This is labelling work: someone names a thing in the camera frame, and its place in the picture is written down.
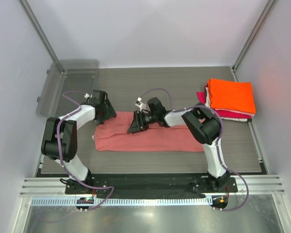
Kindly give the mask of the salmon pink t shirt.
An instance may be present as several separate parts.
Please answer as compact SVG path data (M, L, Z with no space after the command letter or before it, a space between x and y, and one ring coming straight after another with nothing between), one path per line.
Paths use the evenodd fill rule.
M181 151L203 152L185 125L164 128L157 123L149 125L143 132L128 134L133 120L132 112L117 112L115 118L98 125L93 135L98 151L158 152Z

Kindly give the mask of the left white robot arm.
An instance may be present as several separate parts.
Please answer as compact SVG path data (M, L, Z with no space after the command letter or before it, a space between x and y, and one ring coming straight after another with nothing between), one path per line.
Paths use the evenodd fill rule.
M91 171L77 155L78 130L90 121L103 124L116 117L108 94L93 90L91 94L67 91L62 96L77 105L77 108L61 117L49 117L45 124L41 153L58 163L69 175L67 184L77 184L84 194L94 188Z

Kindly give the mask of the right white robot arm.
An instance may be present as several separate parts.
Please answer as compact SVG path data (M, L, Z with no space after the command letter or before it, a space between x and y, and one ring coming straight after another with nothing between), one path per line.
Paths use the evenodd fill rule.
M220 192L226 187L230 175L221 147L222 122L211 108L198 103L190 108L167 111L157 97L147 101L149 110L141 107L140 98L135 105L140 109L133 112L128 134L146 131L153 123L165 128L187 126L194 139L203 146L210 189Z

